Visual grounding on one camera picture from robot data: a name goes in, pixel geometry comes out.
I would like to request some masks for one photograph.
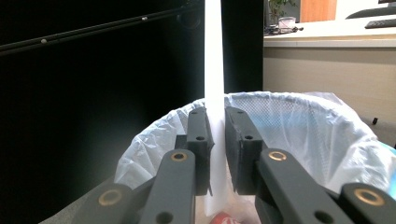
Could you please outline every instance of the dark wall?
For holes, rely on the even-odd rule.
[[[0,45],[182,3],[2,1]],[[151,122],[204,97],[201,16],[192,30],[171,17],[0,57],[0,223],[54,215],[112,176],[133,137]],[[247,35],[231,48],[239,40],[227,38],[224,52],[239,50],[225,59],[238,69],[225,71],[225,90],[259,91],[262,55],[243,51],[259,44]]]
[[[262,91],[263,1],[222,0],[224,91]]]

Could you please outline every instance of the white counter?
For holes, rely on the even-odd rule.
[[[396,19],[396,15],[296,23],[302,31],[264,37],[264,47],[274,48],[396,48],[396,28],[365,29],[369,21]]]

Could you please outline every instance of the potted plant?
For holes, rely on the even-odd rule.
[[[297,7],[295,0],[269,0],[269,13],[272,23],[277,23],[279,18],[284,17],[286,12],[282,9],[285,5]]]

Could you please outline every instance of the paper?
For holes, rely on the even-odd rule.
[[[212,216],[227,202],[224,136],[224,76],[220,0],[205,1],[205,107],[215,145],[210,157],[213,197],[205,196],[205,214]]]

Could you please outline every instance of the plastic bag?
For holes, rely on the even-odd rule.
[[[245,110],[265,144],[287,150],[321,186],[340,192],[345,183],[361,182],[389,192],[396,156],[334,94],[239,92],[225,94],[224,103]],[[186,134],[189,112],[201,106],[205,99],[172,110],[135,136],[114,181],[134,189],[154,177],[177,134]]]

